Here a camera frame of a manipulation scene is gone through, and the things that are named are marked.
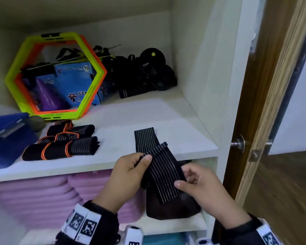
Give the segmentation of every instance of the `wooden door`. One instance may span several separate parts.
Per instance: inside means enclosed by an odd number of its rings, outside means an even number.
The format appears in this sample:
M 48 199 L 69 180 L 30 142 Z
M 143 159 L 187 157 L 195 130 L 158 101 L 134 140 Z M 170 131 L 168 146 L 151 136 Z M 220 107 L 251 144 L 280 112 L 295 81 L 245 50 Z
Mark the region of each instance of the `wooden door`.
M 306 35 L 306 0 L 266 0 L 256 50 L 248 58 L 233 140 L 246 140 L 243 154 L 231 148 L 224 186 L 239 205 L 256 172 Z

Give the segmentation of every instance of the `stack of pink towels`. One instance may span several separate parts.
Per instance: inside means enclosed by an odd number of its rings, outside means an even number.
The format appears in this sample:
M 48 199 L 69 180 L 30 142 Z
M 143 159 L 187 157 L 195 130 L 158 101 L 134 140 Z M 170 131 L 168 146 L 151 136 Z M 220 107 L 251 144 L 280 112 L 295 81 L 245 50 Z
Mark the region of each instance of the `stack of pink towels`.
M 68 183 L 75 188 L 79 196 L 84 200 L 92 200 L 109 180 L 112 170 L 100 170 L 86 173 L 78 173 L 68 176 Z M 144 210 L 143 190 L 140 189 L 136 195 L 118 211 L 119 223 L 131 223 L 139 220 Z
M 29 228 L 60 228 L 77 203 L 67 175 L 0 183 L 0 204 Z

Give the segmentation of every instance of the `person's right hand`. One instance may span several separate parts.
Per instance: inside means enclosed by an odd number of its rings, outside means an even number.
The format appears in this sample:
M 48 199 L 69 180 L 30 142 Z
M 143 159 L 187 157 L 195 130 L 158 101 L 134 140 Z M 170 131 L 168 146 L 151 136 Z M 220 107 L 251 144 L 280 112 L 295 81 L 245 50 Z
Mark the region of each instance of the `person's right hand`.
M 231 229 L 251 220 L 223 187 L 219 178 L 207 168 L 189 163 L 182 166 L 188 182 L 176 181 L 175 187 L 188 193 L 211 216 L 226 229 Z

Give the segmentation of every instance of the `cabinet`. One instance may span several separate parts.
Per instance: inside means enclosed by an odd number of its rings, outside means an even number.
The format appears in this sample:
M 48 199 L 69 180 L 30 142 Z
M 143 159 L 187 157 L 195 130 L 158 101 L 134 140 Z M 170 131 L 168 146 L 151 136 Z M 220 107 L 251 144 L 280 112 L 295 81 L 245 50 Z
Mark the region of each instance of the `cabinet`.
M 148 127 L 177 160 L 193 159 L 223 181 L 257 6 L 258 0 L 0 0 L 0 114 L 17 111 L 3 79 L 30 34 L 77 32 L 91 46 L 121 44 L 111 53 L 122 56 L 156 47 L 178 78 L 173 89 L 111 98 L 75 120 L 95 125 L 101 141 L 95 156 L 19 159 L 0 169 L 0 181 L 112 168 L 118 157 L 135 152 L 133 132 Z M 204 212 L 169 221 L 144 215 L 138 225 L 146 234 L 204 230 L 211 237 L 214 218 Z M 19 229 L 10 237 L 0 234 L 0 244 L 18 244 L 27 232 Z M 29 234 L 49 237 L 47 230 Z

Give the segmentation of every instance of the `white shelf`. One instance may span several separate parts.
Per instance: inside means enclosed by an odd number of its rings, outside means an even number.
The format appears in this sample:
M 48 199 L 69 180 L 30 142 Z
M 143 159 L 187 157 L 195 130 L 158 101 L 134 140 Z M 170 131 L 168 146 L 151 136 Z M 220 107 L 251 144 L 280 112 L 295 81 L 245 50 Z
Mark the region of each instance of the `white shelf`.
M 218 156 L 218 147 L 177 88 L 125 99 L 113 96 L 73 122 L 95 125 L 94 136 L 101 143 L 94 156 L 31 162 L 19 158 L 0 169 L 0 181 L 113 168 L 120 156 L 135 152 L 134 131 L 149 127 L 154 127 L 160 143 L 168 143 L 178 161 Z
M 137 222 L 129 223 L 140 227 L 144 235 L 157 235 L 174 232 L 198 231 L 207 230 L 207 222 L 202 213 L 196 214 L 190 218 L 171 219 L 171 220 L 156 220 L 144 216 Z M 124 231 L 128 224 L 120 224 L 119 229 Z M 19 245 L 44 245 L 53 244 L 55 237 L 60 229 L 34 229 L 29 230 Z

